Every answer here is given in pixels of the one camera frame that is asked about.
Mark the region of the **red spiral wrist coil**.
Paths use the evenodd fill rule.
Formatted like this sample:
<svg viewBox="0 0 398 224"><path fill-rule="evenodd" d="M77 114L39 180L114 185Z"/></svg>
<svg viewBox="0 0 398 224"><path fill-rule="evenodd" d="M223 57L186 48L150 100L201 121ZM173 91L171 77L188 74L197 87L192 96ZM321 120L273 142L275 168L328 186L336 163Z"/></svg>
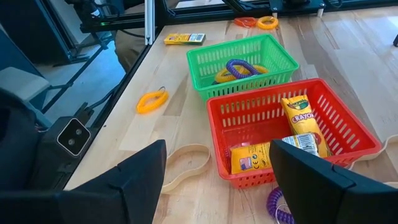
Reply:
<svg viewBox="0 0 398 224"><path fill-rule="evenodd" d="M252 28L257 24L257 19L254 17L237 17L234 19L234 24L244 28Z"/></svg>

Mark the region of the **red plastic basket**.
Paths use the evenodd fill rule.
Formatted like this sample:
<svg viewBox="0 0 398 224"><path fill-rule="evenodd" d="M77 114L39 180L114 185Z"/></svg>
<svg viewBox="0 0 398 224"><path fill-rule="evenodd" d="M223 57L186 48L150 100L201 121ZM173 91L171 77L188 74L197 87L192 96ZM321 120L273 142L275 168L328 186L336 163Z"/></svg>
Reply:
<svg viewBox="0 0 398 224"><path fill-rule="evenodd" d="M308 96L315 120L333 154L328 158L330 162L346 167L362 156L381 150L381 143L334 90L321 78L313 78L207 101L221 178L236 189L275 182L272 169L232 174L231 149L292 135L280 101L298 95Z"/></svg>

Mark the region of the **silver aluminium post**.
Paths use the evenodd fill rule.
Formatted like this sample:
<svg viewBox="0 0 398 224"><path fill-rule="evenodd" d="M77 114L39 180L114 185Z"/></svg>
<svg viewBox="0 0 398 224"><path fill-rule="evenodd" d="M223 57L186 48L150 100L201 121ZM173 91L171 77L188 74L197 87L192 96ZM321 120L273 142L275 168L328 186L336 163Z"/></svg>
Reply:
<svg viewBox="0 0 398 224"><path fill-rule="evenodd" d="M152 45L155 39L155 0L144 0L145 44Z"/></svg>

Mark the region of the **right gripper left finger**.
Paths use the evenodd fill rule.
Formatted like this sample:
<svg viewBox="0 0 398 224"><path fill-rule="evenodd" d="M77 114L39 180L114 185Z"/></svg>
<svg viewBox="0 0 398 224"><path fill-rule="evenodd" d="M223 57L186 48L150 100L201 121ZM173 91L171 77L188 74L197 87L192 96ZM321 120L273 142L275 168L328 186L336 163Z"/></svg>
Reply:
<svg viewBox="0 0 398 224"><path fill-rule="evenodd" d="M119 192L127 224L152 224L164 183L167 148L156 140L120 162L109 187Z"/></svg>

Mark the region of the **purple spiral wrist coil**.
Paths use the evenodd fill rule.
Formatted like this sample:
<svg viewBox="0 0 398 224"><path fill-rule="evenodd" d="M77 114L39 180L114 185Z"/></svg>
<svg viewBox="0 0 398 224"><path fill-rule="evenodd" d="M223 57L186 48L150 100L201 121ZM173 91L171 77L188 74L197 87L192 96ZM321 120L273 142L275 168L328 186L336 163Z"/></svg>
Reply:
<svg viewBox="0 0 398 224"><path fill-rule="evenodd" d="M280 209L283 205L279 205L278 201L283 197L283 193L279 187L273 189L270 194L268 195L266 208L269 215L272 218L280 223L283 222L285 224L295 224L295 220L291 213L285 212Z"/></svg>
<svg viewBox="0 0 398 224"><path fill-rule="evenodd" d="M244 75L243 73L239 72L234 66L235 65L240 65L246 70L249 71L248 75ZM253 75L260 75L260 71L258 71L253 65L251 65L249 62L241 59L231 59L230 61L227 62L226 64L226 69L229 71L230 74L232 74L236 79L243 79L246 77L251 77Z"/></svg>

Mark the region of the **grey seat cushion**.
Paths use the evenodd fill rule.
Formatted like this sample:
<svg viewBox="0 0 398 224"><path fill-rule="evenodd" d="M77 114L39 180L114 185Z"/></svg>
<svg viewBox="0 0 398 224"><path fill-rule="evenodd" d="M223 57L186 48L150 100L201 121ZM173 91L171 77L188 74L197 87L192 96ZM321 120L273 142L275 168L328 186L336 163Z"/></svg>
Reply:
<svg viewBox="0 0 398 224"><path fill-rule="evenodd" d="M50 86L50 83L33 73L14 67L0 71L0 90L3 90L22 102L29 102Z"/></svg>

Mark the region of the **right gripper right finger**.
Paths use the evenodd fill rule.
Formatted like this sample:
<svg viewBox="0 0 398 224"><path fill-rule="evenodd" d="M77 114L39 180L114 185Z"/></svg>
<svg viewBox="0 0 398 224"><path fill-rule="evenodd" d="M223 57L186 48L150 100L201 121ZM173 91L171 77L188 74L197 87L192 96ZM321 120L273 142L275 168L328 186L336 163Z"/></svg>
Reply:
<svg viewBox="0 0 398 224"><path fill-rule="evenodd" d="M271 141L270 159L295 224L335 224L352 180L334 165L281 140Z"/></svg>

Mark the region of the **yellow crayon box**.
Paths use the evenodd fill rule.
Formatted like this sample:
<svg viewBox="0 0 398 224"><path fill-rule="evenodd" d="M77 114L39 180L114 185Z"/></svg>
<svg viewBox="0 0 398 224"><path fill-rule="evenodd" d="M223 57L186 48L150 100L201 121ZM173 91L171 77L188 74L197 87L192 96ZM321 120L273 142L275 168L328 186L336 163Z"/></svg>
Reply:
<svg viewBox="0 0 398 224"><path fill-rule="evenodd" d="M164 39L165 45L202 45L206 39L206 34L169 34Z"/></svg>
<svg viewBox="0 0 398 224"><path fill-rule="evenodd" d="M332 156L324 135L320 131L313 114L307 95L299 95L292 98L282 98L281 105L284 109L289 125L294 135L312 133L318 148L320 157Z"/></svg>
<svg viewBox="0 0 398 224"><path fill-rule="evenodd" d="M315 135L312 133L298 134L282 138L283 142L319 156ZM265 142L243 146L231 150L231 173L239 174L259 169L271 168L269 149L271 143Z"/></svg>

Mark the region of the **green plastic basket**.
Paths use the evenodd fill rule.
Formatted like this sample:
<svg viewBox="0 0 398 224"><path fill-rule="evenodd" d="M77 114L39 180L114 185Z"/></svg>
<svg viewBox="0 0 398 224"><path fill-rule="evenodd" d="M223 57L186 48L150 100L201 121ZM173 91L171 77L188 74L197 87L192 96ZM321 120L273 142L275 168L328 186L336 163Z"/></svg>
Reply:
<svg viewBox="0 0 398 224"><path fill-rule="evenodd" d="M215 75L231 59L245 60L265 67L268 72L215 85ZM240 91L287 83L299 64L270 34L200 47L187 52L188 67L194 89L203 101Z"/></svg>

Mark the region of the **person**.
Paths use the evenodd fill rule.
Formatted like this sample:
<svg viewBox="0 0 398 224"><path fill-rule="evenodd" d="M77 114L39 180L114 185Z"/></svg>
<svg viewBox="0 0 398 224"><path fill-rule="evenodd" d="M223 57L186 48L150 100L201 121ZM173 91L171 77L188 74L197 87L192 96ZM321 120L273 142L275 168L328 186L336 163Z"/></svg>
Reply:
<svg viewBox="0 0 398 224"><path fill-rule="evenodd" d="M145 40L140 35L144 35L144 28L126 29L126 32L136 34L138 37L129 35L123 31L118 30L114 38L115 53L118 61L125 72L129 72L131 67L136 62L142 49L145 47Z"/></svg>

